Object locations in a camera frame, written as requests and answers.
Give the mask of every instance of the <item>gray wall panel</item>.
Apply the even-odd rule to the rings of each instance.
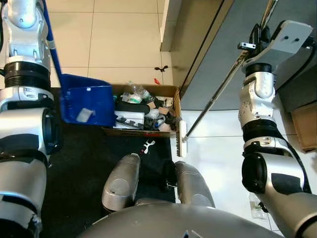
[[[234,2],[182,98],[182,109],[201,110],[205,106],[240,54],[237,44],[248,40],[254,24],[260,22],[266,4],[267,0],[236,0]],[[269,22],[271,33],[280,21],[287,19],[310,24],[316,29],[316,1],[280,0]],[[299,54],[279,66],[277,87],[301,66],[309,53],[309,50],[301,50]],[[213,110],[239,108],[239,92],[243,79],[244,75],[238,72],[216,102]]]

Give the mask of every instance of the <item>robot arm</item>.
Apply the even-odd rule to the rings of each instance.
[[[242,183],[256,194],[287,238],[315,238],[317,196],[311,194],[299,156],[277,129],[272,105],[275,97],[272,72],[298,51],[312,27],[284,21],[270,42],[265,41],[267,31],[268,28],[256,25],[250,42],[240,44],[241,49],[249,50],[249,59],[242,65],[246,79],[239,110],[245,141]]]
[[[8,0],[1,8],[8,43],[0,91],[0,230],[3,237],[38,237],[46,169],[61,147],[48,27],[42,1]]]

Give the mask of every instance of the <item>metal pole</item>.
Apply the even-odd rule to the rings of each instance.
[[[265,12],[262,16],[261,29],[264,29],[267,26],[268,21],[270,20],[277,3],[278,3],[278,0],[269,0],[268,1]]]
[[[238,59],[235,61],[234,65],[231,67],[229,73],[227,74],[226,78],[224,79],[224,81],[222,82],[222,84],[219,86],[219,88],[217,89],[217,91],[214,93],[214,95],[212,96],[212,98],[210,99],[210,101],[207,103],[207,105],[205,106],[205,109],[200,113],[200,115],[198,116],[198,118],[196,119],[195,123],[193,124],[193,126],[190,128],[190,130],[188,131],[188,133],[186,134],[186,136],[183,138],[183,141],[187,141],[187,139],[190,137],[190,135],[192,134],[192,132],[195,130],[195,128],[197,127],[197,125],[200,123],[200,121],[203,119],[204,115],[210,110],[210,108],[214,105],[214,103],[216,102],[216,100],[218,99],[218,97],[222,94],[222,92],[224,91],[224,89],[227,87],[227,85],[230,83],[231,79],[233,78],[233,76],[235,75],[235,73],[238,71],[238,69],[241,67],[242,63],[244,62],[244,58],[246,56],[248,52],[247,51],[243,51],[240,56],[238,57]]]
[[[278,0],[269,0],[267,5],[266,5],[266,9],[265,12],[262,16],[262,20],[261,20],[261,28],[264,29],[267,24],[268,21],[270,20],[272,13],[277,5]],[[222,92],[224,91],[224,89],[228,86],[228,84],[230,83],[231,79],[233,78],[233,76],[235,75],[235,73],[238,71],[238,69],[241,67],[241,65],[244,62],[245,56],[248,54],[247,51],[243,51],[240,56],[238,57],[238,59],[236,60],[236,62],[234,63],[234,65],[231,67],[229,73],[227,74],[226,78],[224,79],[224,81],[222,82],[222,84],[219,86],[219,88],[217,89],[217,91],[215,92],[215,94],[212,96],[212,98],[210,99],[210,101],[207,103],[207,105],[205,106],[205,109],[200,113],[200,115],[198,116],[198,118],[196,119],[196,121],[194,122],[193,126],[189,129],[188,133],[186,134],[186,136],[183,138],[183,141],[187,141],[188,138],[190,137],[190,135],[193,133],[193,131],[196,129],[197,125],[200,123],[200,121],[203,119],[204,115],[210,110],[210,108],[214,105],[214,103],[216,102],[216,100],[219,98],[219,96],[222,94]]]

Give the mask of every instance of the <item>wall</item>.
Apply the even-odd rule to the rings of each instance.
[[[267,0],[236,0],[234,2],[182,98],[183,110],[201,110],[204,108],[239,56],[238,43],[248,41],[253,26],[261,20],[266,4]],[[279,22],[286,19],[310,24],[315,31],[316,1],[280,0],[269,22],[271,33]],[[276,77],[277,87],[301,66],[309,53],[310,50],[303,49],[279,66],[276,72],[278,74]],[[216,102],[213,110],[233,110],[240,107],[239,92],[244,77],[240,71],[235,75]]]
[[[170,51],[182,0],[165,0],[162,27],[160,28],[160,50]]]
[[[213,19],[224,0],[183,0],[171,46],[173,83],[181,86],[202,51]]]

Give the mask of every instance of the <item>beige floor tile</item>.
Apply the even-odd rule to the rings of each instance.
[[[62,67],[62,73],[74,74],[78,76],[87,77],[88,68],[87,67]],[[51,68],[51,87],[60,87],[60,83],[55,71],[55,68]]]
[[[154,13],[94,13],[89,66],[160,66],[158,24]]]
[[[158,0],[158,12],[163,13],[165,0]]]
[[[46,0],[49,12],[93,12],[94,0]]]
[[[92,13],[50,13],[61,67],[87,67]]]
[[[125,84],[129,81],[139,84],[155,84],[156,78],[162,84],[162,74],[153,68],[89,68],[90,78],[109,83]]]
[[[95,0],[95,12],[157,13],[156,0]]]

